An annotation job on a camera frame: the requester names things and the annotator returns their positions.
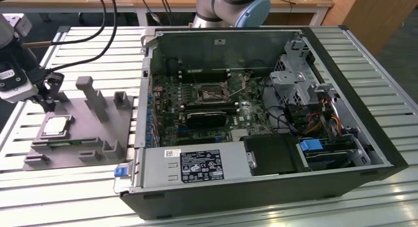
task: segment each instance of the wooden desk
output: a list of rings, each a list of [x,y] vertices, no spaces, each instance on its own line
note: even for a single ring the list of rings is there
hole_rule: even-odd
[[[152,12],[164,12],[161,0],[145,0]],[[291,0],[292,13],[312,13],[309,25],[320,25],[327,10],[334,2],[330,0]],[[139,24],[145,26],[147,9],[141,0],[116,0],[120,12],[135,12]],[[195,12],[196,0],[168,0],[173,12]],[[289,4],[280,0],[271,0],[272,13],[288,13]],[[98,2],[86,2],[85,0],[8,0],[0,3],[0,13],[60,13],[60,12],[101,12]]]
[[[418,0],[332,0],[323,25],[346,25],[363,46],[378,54]]]

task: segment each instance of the barcode sticker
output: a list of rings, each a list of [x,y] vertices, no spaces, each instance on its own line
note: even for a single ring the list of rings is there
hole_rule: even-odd
[[[181,150],[164,150],[164,157],[180,157]]]

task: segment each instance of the gray fixture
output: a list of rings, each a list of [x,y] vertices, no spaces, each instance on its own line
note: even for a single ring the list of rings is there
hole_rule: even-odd
[[[92,78],[77,78],[85,98],[58,93],[54,112],[48,112],[24,160],[24,170],[81,167],[124,162],[133,97],[116,92],[103,97]]]

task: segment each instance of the warning symbols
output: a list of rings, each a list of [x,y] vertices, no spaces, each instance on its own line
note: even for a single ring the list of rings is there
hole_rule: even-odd
[[[189,166],[188,165],[181,166],[181,172],[189,172]]]
[[[183,183],[223,180],[219,150],[180,153]]]

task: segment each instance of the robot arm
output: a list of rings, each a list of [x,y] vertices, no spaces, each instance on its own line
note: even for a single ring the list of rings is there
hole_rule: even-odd
[[[50,112],[62,79],[62,74],[48,73],[38,66],[30,50],[21,47],[13,27],[0,16],[0,99],[12,103],[28,99]]]
[[[269,0],[196,0],[193,28],[257,27],[269,12]]]

